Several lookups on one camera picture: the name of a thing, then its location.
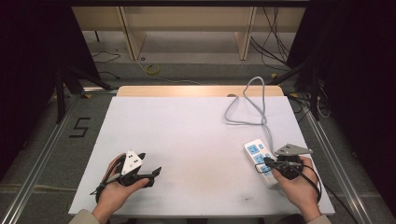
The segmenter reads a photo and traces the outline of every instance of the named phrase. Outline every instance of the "sleeve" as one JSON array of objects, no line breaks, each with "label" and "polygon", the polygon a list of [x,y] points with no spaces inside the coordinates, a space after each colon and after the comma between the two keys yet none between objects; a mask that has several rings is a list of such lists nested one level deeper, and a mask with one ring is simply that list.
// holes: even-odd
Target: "sleeve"
[{"label": "sleeve", "polygon": [[308,222],[307,224],[331,224],[331,222],[326,216],[322,215]]},{"label": "sleeve", "polygon": [[69,224],[100,224],[99,221],[88,210],[80,210]]}]

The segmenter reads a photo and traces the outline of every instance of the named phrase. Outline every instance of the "device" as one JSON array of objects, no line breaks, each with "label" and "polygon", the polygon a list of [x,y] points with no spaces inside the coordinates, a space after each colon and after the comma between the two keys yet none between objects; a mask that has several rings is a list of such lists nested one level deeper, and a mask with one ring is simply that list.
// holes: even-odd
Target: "device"
[{"label": "device", "polygon": [[271,172],[272,169],[277,169],[287,179],[294,179],[300,175],[304,168],[298,155],[311,154],[312,152],[311,149],[286,144],[276,151],[278,156],[275,157],[260,139],[245,144],[247,157],[268,188],[277,184]]},{"label": "device", "polygon": [[[138,180],[147,178],[148,183],[143,188],[152,187],[154,185],[154,179],[160,174],[162,167],[157,168],[150,175],[139,175],[137,172],[139,172],[142,167],[145,157],[146,153],[137,155],[131,149],[126,154],[120,156],[107,171],[105,178],[96,190],[91,193],[91,195],[96,195],[96,202],[99,202],[100,194],[105,189],[106,185],[115,181],[123,186],[131,186]],[[115,174],[110,176],[114,169],[116,169]]]},{"label": "device", "polygon": [[276,158],[272,155],[270,150],[265,146],[265,144],[260,139],[248,142],[245,144],[245,153],[249,160],[255,166],[256,171],[259,173],[260,178],[264,182],[267,188],[277,184],[274,178],[271,167],[265,164],[265,158],[275,160]]},{"label": "device", "polygon": [[116,169],[116,174],[120,174],[117,181],[123,186],[130,186],[140,179],[148,178],[149,182],[143,188],[152,187],[154,178],[160,174],[162,167],[157,168],[150,175],[139,175],[137,172],[142,167],[145,157],[146,153],[136,155],[132,150],[129,150],[120,158],[120,163]]}]

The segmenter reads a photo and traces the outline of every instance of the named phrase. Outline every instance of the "gray carpet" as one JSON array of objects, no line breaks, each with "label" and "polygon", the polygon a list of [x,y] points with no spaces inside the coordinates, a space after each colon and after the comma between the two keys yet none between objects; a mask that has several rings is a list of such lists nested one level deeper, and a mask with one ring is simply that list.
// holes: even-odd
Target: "gray carpet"
[{"label": "gray carpet", "polygon": [[[141,68],[135,63],[98,63],[99,71],[107,71],[120,76],[116,79],[109,74],[101,74],[104,82],[113,86],[122,85],[176,85],[169,81],[147,78]],[[267,82],[271,80],[270,74],[275,70],[257,64],[161,64],[161,72],[156,77],[172,80],[188,79],[202,83],[216,83],[220,85],[245,85],[255,76],[262,76]],[[282,83],[284,92],[292,91],[295,78]],[[91,83],[82,81],[84,86]],[[45,170],[43,171],[37,188],[26,204],[18,223],[67,223],[71,219],[67,215],[68,207],[73,201],[75,190],[83,175],[88,159],[91,156],[96,137],[110,103],[110,94],[93,94],[91,98],[81,98],[71,113],[64,128],[62,136],[53,151]],[[298,106],[291,103],[295,110]],[[84,138],[70,138],[72,134],[80,134],[74,130],[78,118],[91,118],[83,120],[80,125],[89,127]],[[314,149],[313,158],[323,181],[341,197],[347,204],[337,180],[332,173],[326,156],[321,150],[318,139],[310,127],[304,112],[296,114],[296,119],[301,119],[300,127],[308,146]],[[26,149],[14,161],[13,166],[1,182],[0,212],[4,214],[7,206],[18,190],[18,185],[23,183],[32,169],[36,158],[46,144],[56,120],[56,104],[52,99],[44,111],[35,131],[27,142]],[[377,193],[374,185],[362,169],[359,160],[351,156],[350,146],[345,139],[340,127],[333,118],[321,119],[326,134],[330,138],[334,149],[347,173],[362,197],[367,211],[374,223],[396,223],[384,201]],[[335,215],[330,217],[332,223],[353,223],[346,210],[331,195],[332,203],[336,209]],[[275,223],[279,217],[266,217],[265,223]],[[113,223],[121,223],[122,218],[114,218]],[[163,220],[166,223],[175,223],[172,220]],[[225,220],[211,220],[211,223],[231,223]],[[250,223],[246,220],[236,219],[233,223]]]}]

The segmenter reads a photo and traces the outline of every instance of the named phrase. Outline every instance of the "white table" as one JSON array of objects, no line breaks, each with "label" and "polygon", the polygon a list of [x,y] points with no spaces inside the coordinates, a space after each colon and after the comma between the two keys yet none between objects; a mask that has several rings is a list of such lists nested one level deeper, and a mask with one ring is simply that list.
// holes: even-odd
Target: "white table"
[{"label": "white table", "polygon": [[[133,194],[115,215],[126,217],[263,217],[299,213],[280,188],[268,189],[243,152],[260,138],[262,127],[227,125],[223,118],[233,98],[114,97],[81,179],[69,214],[95,207],[94,191],[108,163],[132,149],[146,152],[139,174],[161,166],[154,187]],[[252,97],[258,104],[260,97]],[[231,117],[260,120],[240,99]],[[266,97],[266,116],[274,147],[306,147],[286,97]],[[334,213],[323,189],[323,214]]]}]

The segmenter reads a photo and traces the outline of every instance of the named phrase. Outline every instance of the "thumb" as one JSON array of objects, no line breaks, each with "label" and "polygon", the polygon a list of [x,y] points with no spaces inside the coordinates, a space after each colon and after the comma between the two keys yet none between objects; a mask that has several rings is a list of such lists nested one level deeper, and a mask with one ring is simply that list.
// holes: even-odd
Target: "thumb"
[{"label": "thumb", "polygon": [[141,180],[136,181],[136,183],[132,184],[131,186],[128,187],[129,192],[132,194],[135,191],[145,187],[147,183],[149,182],[148,178],[144,178]]}]

